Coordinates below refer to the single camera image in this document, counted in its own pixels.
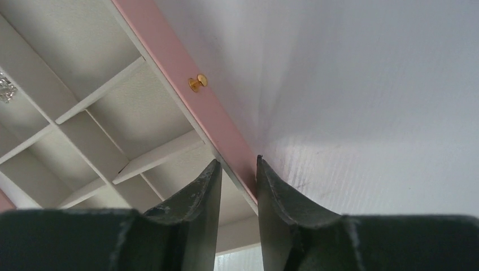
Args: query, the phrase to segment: dark green object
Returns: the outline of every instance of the dark green object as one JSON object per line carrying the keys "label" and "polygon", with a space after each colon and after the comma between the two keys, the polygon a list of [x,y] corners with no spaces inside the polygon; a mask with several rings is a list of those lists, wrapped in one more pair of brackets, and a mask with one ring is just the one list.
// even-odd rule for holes
{"label": "dark green object", "polygon": [[258,157],[264,271],[479,270],[468,216],[341,216],[284,182]]}
{"label": "dark green object", "polygon": [[214,267],[221,165],[144,215],[128,209],[0,215],[0,270],[183,270]]}

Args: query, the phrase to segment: brass screw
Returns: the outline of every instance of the brass screw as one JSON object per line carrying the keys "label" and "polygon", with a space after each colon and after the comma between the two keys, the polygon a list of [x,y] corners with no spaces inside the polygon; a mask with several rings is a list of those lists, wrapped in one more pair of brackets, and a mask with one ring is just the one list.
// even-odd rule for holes
{"label": "brass screw", "polygon": [[199,88],[201,86],[208,85],[208,79],[206,78],[205,75],[202,75],[200,73],[198,74],[197,79],[193,79],[193,78],[188,79],[188,84],[190,85],[190,88],[192,91],[199,92]]}

